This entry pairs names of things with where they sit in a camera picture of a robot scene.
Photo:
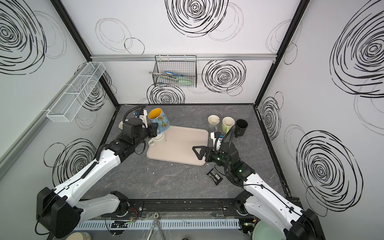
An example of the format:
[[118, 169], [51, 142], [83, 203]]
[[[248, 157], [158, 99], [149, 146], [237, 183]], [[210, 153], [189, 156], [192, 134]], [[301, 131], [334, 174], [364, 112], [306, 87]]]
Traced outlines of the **cream white mug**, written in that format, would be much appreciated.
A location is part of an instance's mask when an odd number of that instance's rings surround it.
[[166, 137], [164, 133], [158, 134], [156, 137], [149, 140], [149, 146], [162, 146], [166, 143]]

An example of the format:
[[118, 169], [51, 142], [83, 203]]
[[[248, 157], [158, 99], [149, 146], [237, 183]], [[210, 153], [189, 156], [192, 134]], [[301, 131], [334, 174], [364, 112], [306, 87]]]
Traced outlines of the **blue butterfly mug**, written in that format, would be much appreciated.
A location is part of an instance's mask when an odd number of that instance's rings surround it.
[[158, 134], [161, 134], [162, 132], [168, 130], [171, 125], [168, 117], [161, 108], [153, 109], [149, 113], [148, 118], [152, 123], [157, 123], [159, 125]]

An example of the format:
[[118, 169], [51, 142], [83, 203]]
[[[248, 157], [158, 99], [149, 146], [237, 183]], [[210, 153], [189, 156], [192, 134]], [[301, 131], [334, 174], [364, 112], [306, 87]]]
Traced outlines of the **grey mug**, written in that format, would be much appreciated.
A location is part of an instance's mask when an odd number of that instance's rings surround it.
[[216, 132], [219, 129], [220, 125], [220, 117], [217, 115], [210, 115], [208, 117], [208, 123], [209, 123], [209, 130], [211, 132]]

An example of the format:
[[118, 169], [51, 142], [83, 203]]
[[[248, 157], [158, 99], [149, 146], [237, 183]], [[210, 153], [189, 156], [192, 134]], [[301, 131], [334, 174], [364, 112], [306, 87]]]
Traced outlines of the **light green mug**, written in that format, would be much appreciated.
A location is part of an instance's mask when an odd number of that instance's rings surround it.
[[232, 117], [224, 117], [222, 119], [222, 133], [227, 134], [235, 123], [236, 122]]

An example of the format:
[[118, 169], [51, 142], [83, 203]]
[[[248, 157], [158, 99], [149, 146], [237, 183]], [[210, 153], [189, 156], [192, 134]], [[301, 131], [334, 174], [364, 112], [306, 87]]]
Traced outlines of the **black mug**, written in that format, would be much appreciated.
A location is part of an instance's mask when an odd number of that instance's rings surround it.
[[242, 137], [248, 128], [248, 122], [243, 119], [238, 119], [235, 123], [234, 135], [236, 138]]

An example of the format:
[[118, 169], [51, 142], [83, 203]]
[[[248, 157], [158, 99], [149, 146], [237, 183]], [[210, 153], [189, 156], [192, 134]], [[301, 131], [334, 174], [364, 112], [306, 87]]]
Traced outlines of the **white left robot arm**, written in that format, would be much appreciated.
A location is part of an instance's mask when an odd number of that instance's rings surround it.
[[83, 200], [84, 194], [110, 170], [136, 153], [139, 145], [157, 136], [158, 124], [146, 124], [140, 118], [146, 105], [128, 110], [123, 117], [123, 129], [117, 138], [109, 144], [101, 145], [85, 168], [53, 189], [44, 188], [37, 195], [37, 224], [48, 230], [46, 235], [63, 238], [71, 233], [79, 223], [92, 218], [113, 214], [125, 217], [129, 212], [137, 214], [131, 208], [128, 198], [112, 191], [106, 196]]

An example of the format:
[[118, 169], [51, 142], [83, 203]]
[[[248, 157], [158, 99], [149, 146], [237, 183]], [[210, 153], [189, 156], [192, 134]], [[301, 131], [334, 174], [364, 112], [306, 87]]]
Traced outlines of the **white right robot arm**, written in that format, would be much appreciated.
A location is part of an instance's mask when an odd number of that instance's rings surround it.
[[240, 201], [247, 213], [255, 216], [279, 233], [284, 240], [324, 240], [319, 217], [312, 210], [303, 210], [271, 188], [256, 171], [240, 159], [233, 144], [236, 127], [224, 136], [220, 148], [194, 146], [199, 160], [213, 162], [224, 168], [225, 177], [243, 189]]

